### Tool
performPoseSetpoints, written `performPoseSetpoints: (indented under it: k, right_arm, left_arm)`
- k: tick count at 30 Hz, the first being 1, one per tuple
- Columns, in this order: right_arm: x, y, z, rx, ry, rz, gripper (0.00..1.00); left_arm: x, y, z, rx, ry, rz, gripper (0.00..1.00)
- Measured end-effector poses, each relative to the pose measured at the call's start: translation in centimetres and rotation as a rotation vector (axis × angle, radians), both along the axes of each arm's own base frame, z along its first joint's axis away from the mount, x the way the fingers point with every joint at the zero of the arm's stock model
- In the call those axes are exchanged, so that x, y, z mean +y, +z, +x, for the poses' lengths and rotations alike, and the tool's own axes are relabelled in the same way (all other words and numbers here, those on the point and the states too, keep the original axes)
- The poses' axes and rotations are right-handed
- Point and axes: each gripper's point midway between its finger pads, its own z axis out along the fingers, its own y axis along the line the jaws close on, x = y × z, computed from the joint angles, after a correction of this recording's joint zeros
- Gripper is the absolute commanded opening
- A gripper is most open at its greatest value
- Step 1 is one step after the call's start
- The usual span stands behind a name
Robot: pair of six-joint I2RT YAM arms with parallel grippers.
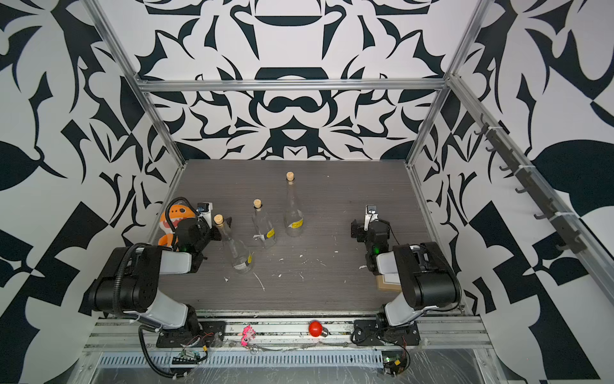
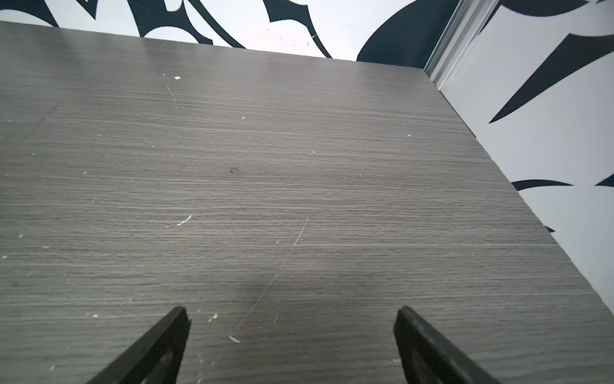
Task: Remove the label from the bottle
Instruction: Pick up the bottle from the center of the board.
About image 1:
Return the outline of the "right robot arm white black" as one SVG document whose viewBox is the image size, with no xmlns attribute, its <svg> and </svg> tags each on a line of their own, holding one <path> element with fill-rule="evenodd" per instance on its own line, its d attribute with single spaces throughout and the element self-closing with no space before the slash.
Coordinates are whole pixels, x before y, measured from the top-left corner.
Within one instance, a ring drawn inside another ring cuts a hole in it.
<svg viewBox="0 0 614 384">
<path fill-rule="evenodd" d="M 376 276 L 399 279 L 401 293 L 383 305 L 380 326 L 407 326 L 430 311 L 455 310 L 461 303 L 461 286 L 438 244 L 390 246 L 392 234 L 390 224 L 382 220 L 350 224 L 350 236 L 366 246 L 366 268 Z"/>
</svg>

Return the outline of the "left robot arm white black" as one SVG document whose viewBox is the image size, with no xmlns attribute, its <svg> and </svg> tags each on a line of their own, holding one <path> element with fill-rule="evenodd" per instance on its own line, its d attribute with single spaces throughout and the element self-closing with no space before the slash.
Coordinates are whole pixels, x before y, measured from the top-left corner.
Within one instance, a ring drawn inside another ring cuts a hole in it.
<svg viewBox="0 0 614 384">
<path fill-rule="evenodd" d="M 204 249 L 222 235 L 202 216 L 174 219 L 173 224 L 158 245 L 115 248 L 84 294 L 84 307 L 140 322 L 155 331 L 200 334 L 195 309 L 164 294 L 159 280 L 162 275 L 198 272 L 206 259 Z"/>
</svg>

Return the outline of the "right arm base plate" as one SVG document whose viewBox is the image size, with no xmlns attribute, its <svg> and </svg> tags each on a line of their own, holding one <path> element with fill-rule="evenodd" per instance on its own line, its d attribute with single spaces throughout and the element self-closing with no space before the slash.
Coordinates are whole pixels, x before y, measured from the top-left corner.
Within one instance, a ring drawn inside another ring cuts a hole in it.
<svg viewBox="0 0 614 384">
<path fill-rule="evenodd" d="M 386 327 L 376 320 L 355 320 L 350 342 L 360 347 L 378 347 L 386 344 L 418 346 L 421 336 L 416 323 Z"/>
</svg>

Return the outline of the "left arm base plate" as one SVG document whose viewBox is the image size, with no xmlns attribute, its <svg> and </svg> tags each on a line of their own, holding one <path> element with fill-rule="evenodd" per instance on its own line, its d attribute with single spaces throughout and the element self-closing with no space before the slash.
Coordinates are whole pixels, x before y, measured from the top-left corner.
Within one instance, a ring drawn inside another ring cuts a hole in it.
<svg viewBox="0 0 614 384">
<path fill-rule="evenodd" d="M 157 348 L 198 348 L 220 347 L 225 339 L 227 322 L 204 321 L 199 323 L 199 328 L 189 331 L 187 328 L 176 330 L 164 330 L 158 336 Z"/>
</svg>

